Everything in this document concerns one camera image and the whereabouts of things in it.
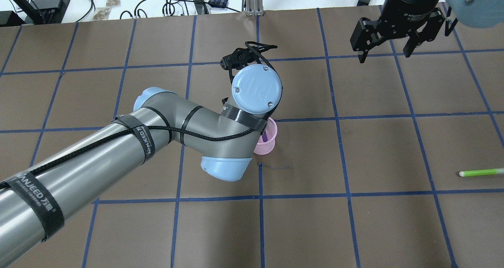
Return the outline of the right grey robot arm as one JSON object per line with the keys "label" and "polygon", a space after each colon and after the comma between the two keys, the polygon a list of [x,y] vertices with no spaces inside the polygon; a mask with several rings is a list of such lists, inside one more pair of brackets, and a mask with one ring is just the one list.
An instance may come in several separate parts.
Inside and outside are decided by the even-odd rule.
{"label": "right grey robot arm", "polygon": [[392,39],[408,38],[403,48],[410,57],[416,47],[445,36],[459,22],[472,28],[490,28],[503,22],[503,0],[385,0],[377,20],[360,18],[350,38],[353,51],[364,63],[368,52]]}

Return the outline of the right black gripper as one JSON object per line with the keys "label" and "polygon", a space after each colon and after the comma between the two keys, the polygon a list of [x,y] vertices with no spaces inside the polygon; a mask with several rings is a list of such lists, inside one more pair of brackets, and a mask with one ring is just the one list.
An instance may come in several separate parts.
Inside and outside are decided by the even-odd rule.
{"label": "right black gripper", "polygon": [[392,39],[408,37],[404,56],[409,58],[424,42],[432,42],[446,17],[437,7],[439,0],[385,0],[377,20],[360,18],[350,38],[353,51],[363,64],[369,51]]}

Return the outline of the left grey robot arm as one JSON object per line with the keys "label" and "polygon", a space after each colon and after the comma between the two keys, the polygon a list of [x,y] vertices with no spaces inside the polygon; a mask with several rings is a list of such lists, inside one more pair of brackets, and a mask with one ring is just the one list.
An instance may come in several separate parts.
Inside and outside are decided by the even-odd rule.
{"label": "left grey robot arm", "polygon": [[1,182],[1,266],[49,240],[75,213],[171,142],[202,155],[214,178],[239,180],[282,97],[282,82],[263,56],[276,45],[245,42],[222,58],[231,90],[221,112],[176,93],[147,88],[133,112]]}

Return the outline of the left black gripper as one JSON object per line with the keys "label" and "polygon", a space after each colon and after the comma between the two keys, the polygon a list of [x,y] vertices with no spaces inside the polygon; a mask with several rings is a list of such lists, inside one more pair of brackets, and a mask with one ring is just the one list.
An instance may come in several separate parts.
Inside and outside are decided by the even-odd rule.
{"label": "left black gripper", "polygon": [[278,46],[274,44],[246,41],[245,48],[237,48],[231,54],[224,56],[220,60],[220,67],[223,70],[231,72],[232,70],[242,70],[250,63],[256,62],[274,69],[262,53],[277,48]]}

